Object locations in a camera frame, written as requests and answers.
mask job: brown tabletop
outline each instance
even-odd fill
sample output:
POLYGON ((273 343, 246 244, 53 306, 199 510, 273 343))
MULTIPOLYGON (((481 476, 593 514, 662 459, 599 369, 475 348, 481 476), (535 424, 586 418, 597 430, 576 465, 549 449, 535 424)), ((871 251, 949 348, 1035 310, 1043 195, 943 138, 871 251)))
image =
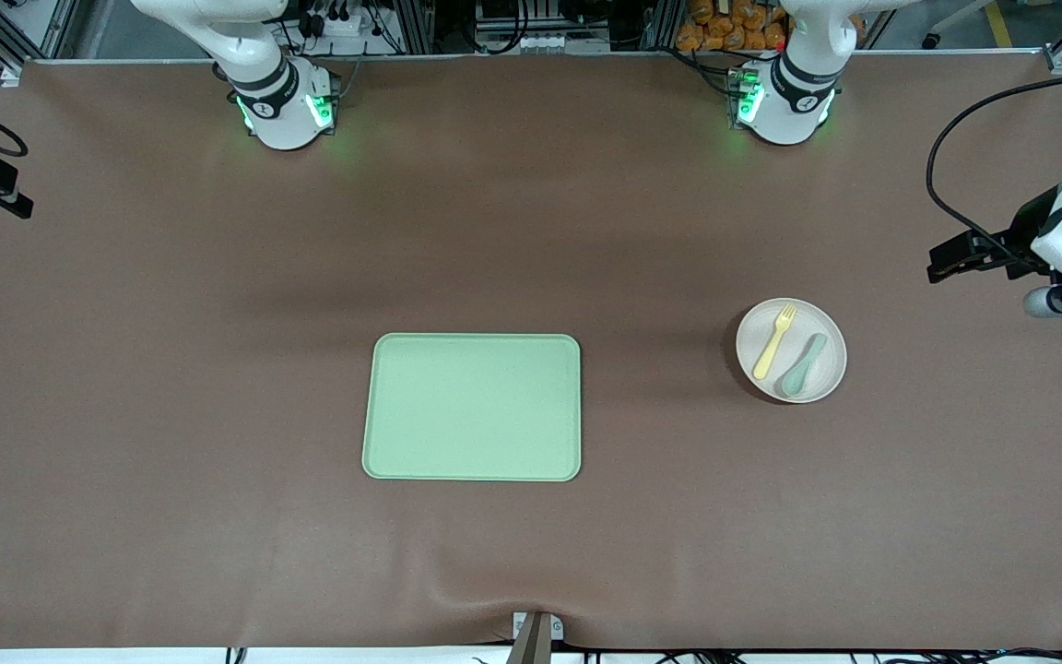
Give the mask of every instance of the brown tabletop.
MULTIPOLYGON (((399 646, 561 614, 589 647, 1062 647, 1062 320, 928 286, 940 127, 1038 55, 862 56, 800 147, 666 58, 367 63, 279 154, 204 65, 25 68, 0 211, 0 647, 399 646), (802 297, 829 398, 759 398, 734 324, 802 297), (360 465, 392 331, 567 333, 561 484, 360 465)), ((991 229, 1062 176, 1062 87, 956 131, 991 229)))

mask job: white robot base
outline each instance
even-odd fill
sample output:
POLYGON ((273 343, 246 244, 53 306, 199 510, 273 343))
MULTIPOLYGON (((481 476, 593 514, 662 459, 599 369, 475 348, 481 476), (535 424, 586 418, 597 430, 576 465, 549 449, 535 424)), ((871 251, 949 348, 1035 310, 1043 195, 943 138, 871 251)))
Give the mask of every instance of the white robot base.
POLYGON ((340 81, 329 70, 305 58, 290 58, 297 70, 297 89, 285 102, 277 117, 257 115, 237 97, 249 134, 274 150, 304 148, 322 134, 333 134, 339 113, 340 81))
POLYGON ((829 115, 835 100, 832 89, 825 100, 802 97, 800 104, 813 104, 808 109, 793 106, 774 91, 772 68, 777 59, 755 59, 746 67, 733 70, 730 89, 740 96, 730 100, 733 126, 749 127, 756 136, 778 146, 793 146, 808 139, 829 115))

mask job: yellow floor tape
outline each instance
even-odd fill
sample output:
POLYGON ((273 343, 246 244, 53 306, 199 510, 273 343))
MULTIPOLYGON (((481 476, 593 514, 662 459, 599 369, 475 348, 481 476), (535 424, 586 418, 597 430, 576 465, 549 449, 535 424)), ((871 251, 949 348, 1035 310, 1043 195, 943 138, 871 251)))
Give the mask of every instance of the yellow floor tape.
POLYGON ((1003 10, 998 8, 998 2, 986 5, 986 18, 990 21, 990 32, 994 33, 994 42, 998 49, 1010 49, 1014 44, 1010 42, 1010 33, 1007 32, 1007 21, 1003 20, 1003 10))

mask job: white plate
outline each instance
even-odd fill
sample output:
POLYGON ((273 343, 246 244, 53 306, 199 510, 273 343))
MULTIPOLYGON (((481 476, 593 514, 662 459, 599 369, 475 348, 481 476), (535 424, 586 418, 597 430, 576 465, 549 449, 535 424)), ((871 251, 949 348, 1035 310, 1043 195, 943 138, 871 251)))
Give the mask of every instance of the white plate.
POLYGON ((830 394, 842 381, 842 375, 846 373, 846 343, 842 340, 842 331, 839 331, 838 325, 821 308, 792 297, 767 300, 744 314, 740 327, 737 328, 737 358, 740 359, 741 369, 749 375, 754 386, 761 388, 767 395, 789 403, 810 403, 830 394), (758 381, 751 371, 772 336, 772 321, 776 320, 776 316, 785 305, 791 304, 796 305, 798 313, 793 316, 793 323, 789 325, 781 345, 776 348, 770 373, 763 381, 758 381), (798 364, 798 360, 809 345, 809 338, 816 333, 826 336, 826 347, 822 348, 818 359, 809 368, 806 386, 802 388, 800 394, 784 395, 780 387, 781 378, 798 364))

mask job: rectangular green tray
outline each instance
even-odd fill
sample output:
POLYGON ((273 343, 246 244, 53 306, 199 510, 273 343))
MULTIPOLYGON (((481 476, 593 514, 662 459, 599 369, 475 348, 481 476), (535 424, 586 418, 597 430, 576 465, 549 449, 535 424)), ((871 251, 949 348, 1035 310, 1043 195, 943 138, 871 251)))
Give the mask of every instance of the rectangular green tray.
POLYGON ((363 471, 378 479, 575 478, 581 347, 566 335, 380 337, 363 471))

